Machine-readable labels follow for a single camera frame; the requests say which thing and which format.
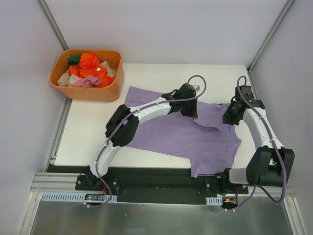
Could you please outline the purple t shirt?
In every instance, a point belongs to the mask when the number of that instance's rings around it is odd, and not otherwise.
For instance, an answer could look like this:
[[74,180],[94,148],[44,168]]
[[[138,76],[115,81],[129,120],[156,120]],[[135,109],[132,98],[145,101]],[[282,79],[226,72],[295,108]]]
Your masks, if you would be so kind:
[[241,145],[235,127],[222,122],[225,103],[197,102],[197,118],[173,113],[141,124],[132,148],[189,159],[191,177],[221,173],[231,168]]

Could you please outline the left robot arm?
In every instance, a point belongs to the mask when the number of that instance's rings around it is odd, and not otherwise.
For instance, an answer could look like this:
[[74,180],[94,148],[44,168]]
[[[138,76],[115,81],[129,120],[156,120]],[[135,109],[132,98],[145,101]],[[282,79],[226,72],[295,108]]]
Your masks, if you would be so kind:
[[178,90],[162,94],[156,100],[134,107],[120,105],[106,124],[105,143],[96,160],[86,166],[86,184],[92,190],[103,186],[103,178],[117,154],[135,136],[139,125],[160,116],[180,112],[187,117],[197,116],[198,85],[184,83]]

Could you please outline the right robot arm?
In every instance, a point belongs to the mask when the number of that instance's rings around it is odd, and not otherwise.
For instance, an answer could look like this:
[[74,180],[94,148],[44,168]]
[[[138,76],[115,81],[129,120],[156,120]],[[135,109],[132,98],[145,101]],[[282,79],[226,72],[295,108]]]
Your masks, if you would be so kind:
[[251,86],[237,86],[222,121],[228,125],[239,125],[244,121],[254,141],[255,153],[246,167],[225,170],[227,177],[220,180],[221,190],[231,193],[238,184],[245,184],[260,188],[278,187],[285,193],[295,154],[276,137],[265,106],[254,98]]

